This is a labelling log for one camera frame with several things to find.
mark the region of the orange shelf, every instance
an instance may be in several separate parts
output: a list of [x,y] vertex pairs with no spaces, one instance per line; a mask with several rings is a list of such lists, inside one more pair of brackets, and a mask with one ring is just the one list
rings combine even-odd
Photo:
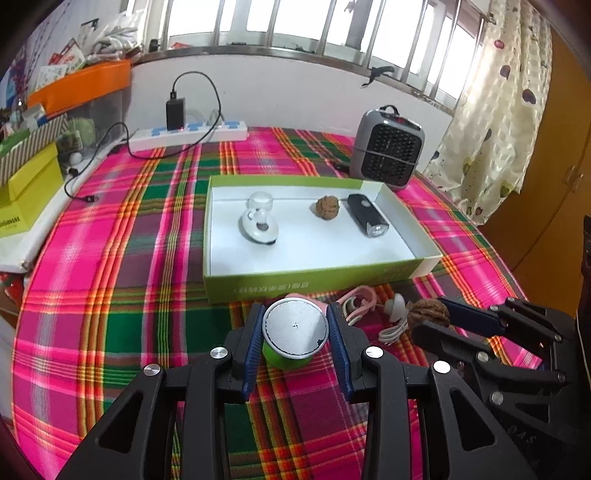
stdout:
[[28,106],[43,105],[48,118],[131,84],[131,61],[102,63],[72,73],[29,95]]

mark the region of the walnut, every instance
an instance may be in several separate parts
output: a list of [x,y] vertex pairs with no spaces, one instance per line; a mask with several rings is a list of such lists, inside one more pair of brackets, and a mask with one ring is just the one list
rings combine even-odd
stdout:
[[339,214],[339,199],[333,196],[322,197],[316,202],[316,214],[324,220],[332,220]]
[[421,299],[413,304],[408,312],[408,329],[412,333],[413,327],[429,320],[442,327],[449,327],[449,310],[437,299]]

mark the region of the white power strip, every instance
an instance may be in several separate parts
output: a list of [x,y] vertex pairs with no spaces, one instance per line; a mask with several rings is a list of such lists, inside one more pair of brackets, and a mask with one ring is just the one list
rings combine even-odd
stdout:
[[[136,153],[154,148],[191,145],[204,136],[210,128],[210,125],[201,122],[188,124],[182,130],[171,132],[166,130],[166,127],[138,130],[129,139],[129,149],[131,153]],[[248,128],[246,127],[246,123],[226,121],[218,125],[211,134],[203,139],[202,143],[236,142],[246,140],[247,138]]]

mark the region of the yellow box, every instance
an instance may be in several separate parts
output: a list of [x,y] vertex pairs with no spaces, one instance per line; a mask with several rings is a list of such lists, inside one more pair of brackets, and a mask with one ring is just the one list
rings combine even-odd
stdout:
[[0,237],[30,230],[63,183],[54,142],[0,187]]

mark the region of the curtain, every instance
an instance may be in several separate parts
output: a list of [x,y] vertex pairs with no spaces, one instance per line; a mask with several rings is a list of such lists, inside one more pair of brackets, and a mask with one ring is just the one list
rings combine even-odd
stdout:
[[551,60],[548,21],[525,1],[492,0],[480,61],[424,172],[477,225],[521,190]]

